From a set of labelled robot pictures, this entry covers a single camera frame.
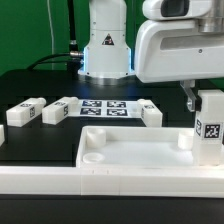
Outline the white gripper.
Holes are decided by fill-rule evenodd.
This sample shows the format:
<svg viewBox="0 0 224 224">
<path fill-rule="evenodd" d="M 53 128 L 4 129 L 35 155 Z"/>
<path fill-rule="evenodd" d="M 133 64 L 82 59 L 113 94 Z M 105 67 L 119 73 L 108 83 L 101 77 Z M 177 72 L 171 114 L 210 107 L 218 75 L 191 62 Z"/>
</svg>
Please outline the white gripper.
<svg viewBox="0 0 224 224">
<path fill-rule="evenodd" d="M 186 106 L 199 111 L 194 80 L 224 77 L 224 34 L 200 33 L 195 20 L 147 20 L 137 33 L 134 68 L 143 83 L 184 80 Z"/>
</svg>

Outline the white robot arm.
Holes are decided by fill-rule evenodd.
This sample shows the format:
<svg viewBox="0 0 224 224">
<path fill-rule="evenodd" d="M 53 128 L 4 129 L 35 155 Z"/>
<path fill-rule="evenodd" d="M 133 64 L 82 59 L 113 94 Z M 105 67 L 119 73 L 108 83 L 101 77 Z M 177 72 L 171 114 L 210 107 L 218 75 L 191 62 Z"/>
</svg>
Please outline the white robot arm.
<svg viewBox="0 0 224 224">
<path fill-rule="evenodd" d="M 100 84 L 135 75 L 144 83 L 179 81 L 188 108 L 200 108 L 194 81 L 224 77 L 224 0 L 144 0 L 147 20 L 135 48 L 126 44 L 124 0 L 89 0 L 90 41 L 81 77 Z"/>
</svg>

